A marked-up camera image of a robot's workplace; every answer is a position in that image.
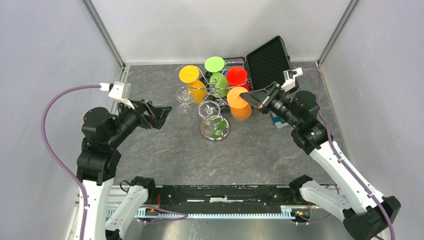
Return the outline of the orange plastic wine glass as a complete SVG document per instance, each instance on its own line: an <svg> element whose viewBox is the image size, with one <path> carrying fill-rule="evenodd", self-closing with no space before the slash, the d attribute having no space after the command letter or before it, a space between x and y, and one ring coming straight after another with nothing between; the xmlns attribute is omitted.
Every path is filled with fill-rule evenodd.
<svg viewBox="0 0 424 240"><path fill-rule="evenodd" d="M251 105L241 98L241 94L247 92L248 90L246 88L237 86L231 88L226 96L230 106L230 113L236 120L246 120L252 114Z"/></svg>

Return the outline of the clear wine glass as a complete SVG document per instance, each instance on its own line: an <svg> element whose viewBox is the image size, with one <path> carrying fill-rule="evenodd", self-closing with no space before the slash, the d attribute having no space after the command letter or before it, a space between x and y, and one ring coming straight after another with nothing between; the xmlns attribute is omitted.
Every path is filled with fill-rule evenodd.
<svg viewBox="0 0 424 240"><path fill-rule="evenodd" d="M187 115L192 112L192 104L196 97L194 90L188 86L180 87L175 93L176 100L179 102L178 111L182 115Z"/></svg>
<svg viewBox="0 0 424 240"><path fill-rule="evenodd" d="M202 118L200 123L201 135L209 141L216 140L216 137L213 137L217 129L217 124L214 120L221 114L220 106L215 101L205 100L199 104L198 114Z"/></svg>

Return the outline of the clear wine glass front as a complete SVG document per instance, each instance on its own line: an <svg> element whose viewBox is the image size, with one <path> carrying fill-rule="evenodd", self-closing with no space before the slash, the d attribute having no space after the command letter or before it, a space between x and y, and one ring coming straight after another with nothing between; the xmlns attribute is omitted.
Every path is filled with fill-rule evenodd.
<svg viewBox="0 0 424 240"><path fill-rule="evenodd" d="M221 114L220 106L215 101L205 100L199 104L198 114L202 118L200 123L201 135L209 141L216 140L216 137L213 137L217 129L217 124L214 120Z"/></svg>

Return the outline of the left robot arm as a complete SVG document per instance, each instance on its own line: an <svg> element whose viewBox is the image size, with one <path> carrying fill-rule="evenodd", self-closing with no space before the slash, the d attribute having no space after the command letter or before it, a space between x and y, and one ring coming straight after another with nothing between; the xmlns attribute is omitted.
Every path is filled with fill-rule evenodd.
<svg viewBox="0 0 424 240"><path fill-rule="evenodd" d="M122 240L142 204L157 198L154 179L136 176L116 211L107 217L107 205L117 166L121 159L118 146L136 128L161 129L171 106L155 107L151 101L130 100L130 106L118 104L118 114L104 107L90 109L83 117L81 153L77 158L76 177L81 191L77 240Z"/></svg>

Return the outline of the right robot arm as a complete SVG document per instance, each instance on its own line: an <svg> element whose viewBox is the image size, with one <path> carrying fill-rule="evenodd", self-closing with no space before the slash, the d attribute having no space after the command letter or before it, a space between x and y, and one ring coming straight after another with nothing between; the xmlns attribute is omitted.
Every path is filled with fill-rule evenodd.
<svg viewBox="0 0 424 240"><path fill-rule="evenodd" d="M315 94L301 90L288 98L277 83L243 92L240 97L262 113L274 113L292 126L296 145L333 179L341 193L330 190L307 175L293 180L289 199L295 204L310 202L338 218L356 240L379 238L388 230L395 239L394 220L401 203L385 196L367 181L343 154L320 113Z"/></svg>

